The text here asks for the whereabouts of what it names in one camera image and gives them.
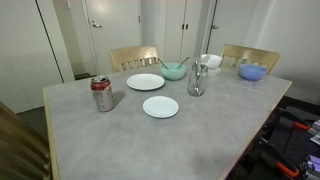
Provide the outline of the small white plate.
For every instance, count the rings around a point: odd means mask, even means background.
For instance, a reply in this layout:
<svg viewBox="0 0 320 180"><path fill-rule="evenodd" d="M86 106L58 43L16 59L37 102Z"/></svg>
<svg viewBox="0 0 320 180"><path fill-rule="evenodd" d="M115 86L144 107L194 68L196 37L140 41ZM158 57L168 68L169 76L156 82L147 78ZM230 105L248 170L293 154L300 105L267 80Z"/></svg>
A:
<svg viewBox="0 0 320 180"><path fill-rule="evenodd" d="M169 118L178 113L179 105L172 98L153 96L144 101L143 110L155 118Z"/></svg>

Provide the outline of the large white plate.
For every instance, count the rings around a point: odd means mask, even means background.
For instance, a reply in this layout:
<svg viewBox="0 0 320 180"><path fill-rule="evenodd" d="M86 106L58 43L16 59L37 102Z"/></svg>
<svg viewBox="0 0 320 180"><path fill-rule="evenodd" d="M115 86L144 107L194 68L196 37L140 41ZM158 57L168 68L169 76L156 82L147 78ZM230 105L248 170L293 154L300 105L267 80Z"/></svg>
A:
<svg viewBox="0 0 320 180"><path fill-rule="evenodd" d="M141 73L130 76L127 79L127 85L136 90L154 90L162 87L165 80L156 74Z"/></svg>

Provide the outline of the teal bowl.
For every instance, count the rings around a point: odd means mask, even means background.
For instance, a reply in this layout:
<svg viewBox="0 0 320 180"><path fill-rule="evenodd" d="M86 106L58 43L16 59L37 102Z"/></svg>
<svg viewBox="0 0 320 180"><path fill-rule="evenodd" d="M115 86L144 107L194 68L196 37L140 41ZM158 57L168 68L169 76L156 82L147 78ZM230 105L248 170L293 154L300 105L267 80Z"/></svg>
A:
<svg viewBox="0 0 320 180"><path fill-rule="evenodd" d="M166 63L160 67L161 74L168 80L179 80L185 75L188 67L182 65L178 68L178 66L178 63Z"/></svg>

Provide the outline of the metal spoon in teal bowl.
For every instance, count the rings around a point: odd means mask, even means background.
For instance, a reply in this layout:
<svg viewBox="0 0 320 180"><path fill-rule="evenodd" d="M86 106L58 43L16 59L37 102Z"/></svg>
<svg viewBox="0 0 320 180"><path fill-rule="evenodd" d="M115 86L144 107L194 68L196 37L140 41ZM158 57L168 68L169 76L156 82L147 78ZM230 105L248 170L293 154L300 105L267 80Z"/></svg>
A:
<svg viewBox="0 0 320 180"><path fill-rule="evenodd" d="M177 67L175 70L179 70L181 66L189 59L189 57L186 57Z"/></svg>

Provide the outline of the glass jar with cutlery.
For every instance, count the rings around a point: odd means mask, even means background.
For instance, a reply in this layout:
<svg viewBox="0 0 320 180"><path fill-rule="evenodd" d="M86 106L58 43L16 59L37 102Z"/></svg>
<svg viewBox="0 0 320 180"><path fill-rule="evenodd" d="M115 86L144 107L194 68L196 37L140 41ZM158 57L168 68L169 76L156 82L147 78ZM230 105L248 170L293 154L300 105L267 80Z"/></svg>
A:
<svg viewBox="0 0 320 180"><path fill-rule="evenodd" d="M187 92L191 96L202 96L207 88L207 78L208 66L204 63L195 61L189 76Z"/></svg>

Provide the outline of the wooden chair left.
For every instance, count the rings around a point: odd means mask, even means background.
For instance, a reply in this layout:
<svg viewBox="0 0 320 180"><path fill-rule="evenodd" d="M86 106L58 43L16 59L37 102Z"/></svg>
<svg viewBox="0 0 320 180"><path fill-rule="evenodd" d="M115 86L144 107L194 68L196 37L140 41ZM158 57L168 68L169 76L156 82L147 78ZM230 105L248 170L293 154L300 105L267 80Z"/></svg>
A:
<svg viewBox="0 0 320 180"><path fill-rule="evenodd" d="M148 65L158 64L156 46L131 46L111 50L110 61L114 72L126 71Z"/></svg>

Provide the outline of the clear plastic container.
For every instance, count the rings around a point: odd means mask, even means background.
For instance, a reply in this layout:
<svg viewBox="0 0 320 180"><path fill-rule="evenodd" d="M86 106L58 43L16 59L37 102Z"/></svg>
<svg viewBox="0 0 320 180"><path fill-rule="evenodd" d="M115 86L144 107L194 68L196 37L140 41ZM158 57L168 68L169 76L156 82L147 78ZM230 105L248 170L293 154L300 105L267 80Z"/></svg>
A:
<svg viewBox="0 0 320 180"><path fill-rule="evenodd" d="M216 77L219 75L221 69L219 67L213 67L208 69L208 76L209 77Z"/></svg>

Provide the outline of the red soda can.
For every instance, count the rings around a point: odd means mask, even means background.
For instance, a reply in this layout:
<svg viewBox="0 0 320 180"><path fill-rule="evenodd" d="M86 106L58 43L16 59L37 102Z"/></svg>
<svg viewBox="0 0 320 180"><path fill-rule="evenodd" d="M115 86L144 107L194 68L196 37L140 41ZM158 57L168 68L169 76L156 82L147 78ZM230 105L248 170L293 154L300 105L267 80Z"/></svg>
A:
<svg viewBox="0 0 320 180"><path fill-rule="evenodd" d="M111 81L107 76L100 75L93 77L91 79L90 87L99 111L106 112L114 108L115 104L111 88Z"/></svg>

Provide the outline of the white bowl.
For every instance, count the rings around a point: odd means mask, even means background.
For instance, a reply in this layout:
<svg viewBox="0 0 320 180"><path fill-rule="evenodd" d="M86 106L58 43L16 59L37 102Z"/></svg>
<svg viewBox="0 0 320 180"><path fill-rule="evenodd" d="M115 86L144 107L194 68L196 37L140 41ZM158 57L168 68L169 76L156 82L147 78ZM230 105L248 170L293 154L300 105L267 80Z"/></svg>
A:
<svg viewBox="0 0 320 180"><path fill-rule="evenodd" d="M202 54L201 62L209 68L218 67L222 62L222 57L214 54Z"/></svg>

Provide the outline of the wooden chair right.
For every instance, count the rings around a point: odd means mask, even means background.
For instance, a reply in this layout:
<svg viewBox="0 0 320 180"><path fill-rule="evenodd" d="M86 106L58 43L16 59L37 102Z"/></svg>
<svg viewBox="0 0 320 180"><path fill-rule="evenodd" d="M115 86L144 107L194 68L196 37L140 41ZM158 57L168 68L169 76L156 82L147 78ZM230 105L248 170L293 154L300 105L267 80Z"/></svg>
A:
<svg viewBox="0 0 320 180"><path fill-rule="evenodd" d="M266 68L267 73L271 72L280 58L278 52L232 44L224 45L221 56L223 65L237 67L240 64L253 64Z"/></svg>

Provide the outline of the blue bowl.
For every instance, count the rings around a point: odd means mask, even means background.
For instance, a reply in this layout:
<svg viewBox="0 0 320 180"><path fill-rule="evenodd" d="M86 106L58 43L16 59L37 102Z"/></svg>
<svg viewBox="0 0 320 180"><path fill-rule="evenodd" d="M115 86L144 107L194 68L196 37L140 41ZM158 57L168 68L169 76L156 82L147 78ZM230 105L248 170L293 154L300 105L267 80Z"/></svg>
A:
<svg viewBox="0 0 320 180"><path fill-rule="evenodd" d="M267 69L253 64L241 64L239 66L239 76L250 81L261 80L267 73Z"/></svg>

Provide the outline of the black orange clamp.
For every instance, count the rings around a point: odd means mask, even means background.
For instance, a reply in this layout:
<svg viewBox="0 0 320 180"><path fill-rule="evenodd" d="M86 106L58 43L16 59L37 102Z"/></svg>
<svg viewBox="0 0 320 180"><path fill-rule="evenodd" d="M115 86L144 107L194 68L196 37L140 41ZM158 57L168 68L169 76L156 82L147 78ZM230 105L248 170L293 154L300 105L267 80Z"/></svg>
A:
<svg viewBox="0 0 320 180"><path fill-rule="evenodd" d="M286 145L287 155L281 153L270 141L261 137L257 143L275 161L275 166L286 176L305 180L320 180L320 120L301 119L292 113L283 114L293 122Z"/></svg>

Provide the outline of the wooden chair near corner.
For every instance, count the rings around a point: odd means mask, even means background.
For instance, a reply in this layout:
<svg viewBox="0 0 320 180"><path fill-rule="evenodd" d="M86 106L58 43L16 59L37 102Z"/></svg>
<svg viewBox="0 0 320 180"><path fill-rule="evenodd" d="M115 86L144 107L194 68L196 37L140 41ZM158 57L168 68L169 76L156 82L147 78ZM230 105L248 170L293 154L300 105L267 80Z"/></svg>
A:
<svg viewBox="0 0 320 180"><path fill-rule="evenodd" d="M48 140L2 102L0 180L53 180Z"/></svg>

